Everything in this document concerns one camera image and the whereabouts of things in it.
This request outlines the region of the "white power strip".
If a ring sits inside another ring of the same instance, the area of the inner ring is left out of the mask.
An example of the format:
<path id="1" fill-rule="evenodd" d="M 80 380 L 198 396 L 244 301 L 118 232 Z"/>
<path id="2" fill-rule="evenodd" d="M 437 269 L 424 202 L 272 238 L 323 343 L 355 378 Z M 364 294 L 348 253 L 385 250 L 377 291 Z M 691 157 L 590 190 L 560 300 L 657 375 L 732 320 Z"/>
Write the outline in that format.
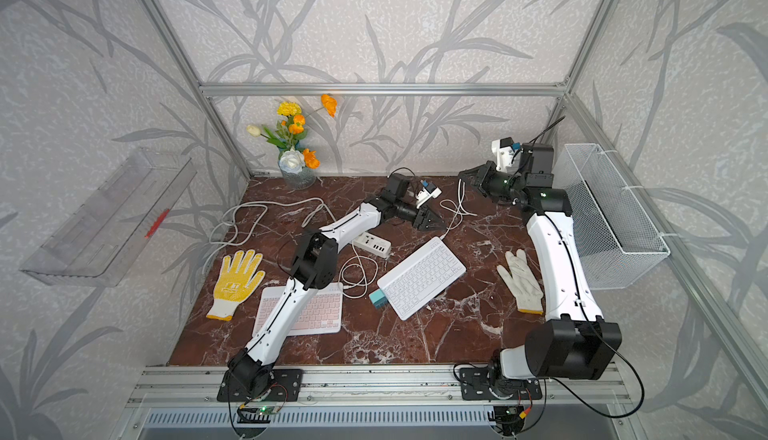
<path id="1" fill-rule="evenodd" d="M 352 245 L 360 250 L 387 259 L 390 256 L 392 244 L 390 241 L 371 233 L 365 232 L 355 238 Z"/>

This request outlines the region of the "white wireless keyboard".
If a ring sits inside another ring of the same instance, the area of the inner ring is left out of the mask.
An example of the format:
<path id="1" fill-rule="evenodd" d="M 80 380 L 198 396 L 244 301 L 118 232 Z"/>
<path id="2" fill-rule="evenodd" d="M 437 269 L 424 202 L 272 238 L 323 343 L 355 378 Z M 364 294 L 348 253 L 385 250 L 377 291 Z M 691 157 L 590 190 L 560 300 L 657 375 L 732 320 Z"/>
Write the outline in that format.
<path id="1" fill-rule="evenodd" d="M 397 316 L 405 321 L 466 271 L 443 240 L 435 237 L 381 277 L 377 285 Z"/>

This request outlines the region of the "teal USB charger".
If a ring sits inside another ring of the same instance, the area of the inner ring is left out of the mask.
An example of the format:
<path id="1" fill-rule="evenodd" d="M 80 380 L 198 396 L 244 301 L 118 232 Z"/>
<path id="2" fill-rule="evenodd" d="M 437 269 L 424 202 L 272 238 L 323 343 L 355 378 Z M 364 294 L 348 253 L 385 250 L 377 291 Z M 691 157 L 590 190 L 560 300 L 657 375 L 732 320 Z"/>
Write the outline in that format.
<path id="1" fill-rule="evenodd" d="M 389 300 L 382 289 L 372 292 L 368 298 L 376 310 L 382 310 L 389 305 Z"/>

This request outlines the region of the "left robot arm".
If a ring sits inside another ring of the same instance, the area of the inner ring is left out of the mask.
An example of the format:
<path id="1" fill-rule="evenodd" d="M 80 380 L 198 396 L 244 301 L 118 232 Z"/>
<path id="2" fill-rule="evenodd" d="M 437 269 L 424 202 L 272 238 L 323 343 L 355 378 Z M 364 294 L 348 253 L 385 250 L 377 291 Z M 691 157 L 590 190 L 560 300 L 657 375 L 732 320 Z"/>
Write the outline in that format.
<path id="1" fill-rule="evenodd" d="M 217 394 L 219 402 L 253 400 L 269 389 L 272 370 L 290 330 L 317 293 L 332 283 L 344 247 L 391 219 L 400 219 L 422 232 L 447 228 L 426 201 L 405 201 L 409 185 L 408 177 L 393 173 L 378 195 L 366 199 L 340 220 L 303 233 L 277 306 L 227 364 Z"/>

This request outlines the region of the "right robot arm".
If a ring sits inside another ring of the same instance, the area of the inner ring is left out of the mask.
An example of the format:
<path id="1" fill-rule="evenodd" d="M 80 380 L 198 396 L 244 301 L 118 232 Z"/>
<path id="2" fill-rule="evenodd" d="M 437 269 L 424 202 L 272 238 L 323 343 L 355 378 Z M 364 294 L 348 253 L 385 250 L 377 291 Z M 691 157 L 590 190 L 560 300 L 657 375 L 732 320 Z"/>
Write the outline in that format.
<path id="1" fill-rule="evenodd" d="M 622 334 L 617 324 L 605 320 L 588 286 L 570 199 L 553 186 L 554 150 L 503 138 L 492 143 L 491 151 L 494 160 L 459 177 L 483 197 L 520 209 L 541 276 L 529 272 L 522 253 L 508 254 L 508 265 L 498 272 L 512 287 L 520 311 L 545 317 L 523 345 L 500 352 L 498 375 L 510 380 L 597 380 L 617 353 Z"/>

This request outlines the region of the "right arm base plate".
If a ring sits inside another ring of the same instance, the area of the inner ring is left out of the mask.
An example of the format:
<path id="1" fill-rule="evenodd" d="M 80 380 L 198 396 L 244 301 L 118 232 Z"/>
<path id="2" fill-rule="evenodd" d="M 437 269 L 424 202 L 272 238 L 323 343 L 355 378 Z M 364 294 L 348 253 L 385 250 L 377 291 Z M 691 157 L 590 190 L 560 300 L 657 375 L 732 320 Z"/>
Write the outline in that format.
<path id="1" fill-rule="evenodd" d="M 543 398 L 537 379 L 509 379 L 488 366 L 457 364 L 452 368 L 452 374 L 459 384 L 462 399 L 466 401 L 536 401 Z"/>

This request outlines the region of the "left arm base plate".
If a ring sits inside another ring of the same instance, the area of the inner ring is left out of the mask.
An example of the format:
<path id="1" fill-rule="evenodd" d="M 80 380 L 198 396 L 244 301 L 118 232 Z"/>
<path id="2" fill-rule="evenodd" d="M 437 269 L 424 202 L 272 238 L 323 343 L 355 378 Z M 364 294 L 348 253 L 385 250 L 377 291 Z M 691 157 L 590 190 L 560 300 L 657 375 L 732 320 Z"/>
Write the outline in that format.
<path id="1" fill-rule="evenodd" d="M 240 381 L 226 371 L 220 384 L 216 401 L 244 403 L 250 401 L 296 402 L 304 371 L 302 369 L 277 368 L 259 374 L 255 380 Z"/>

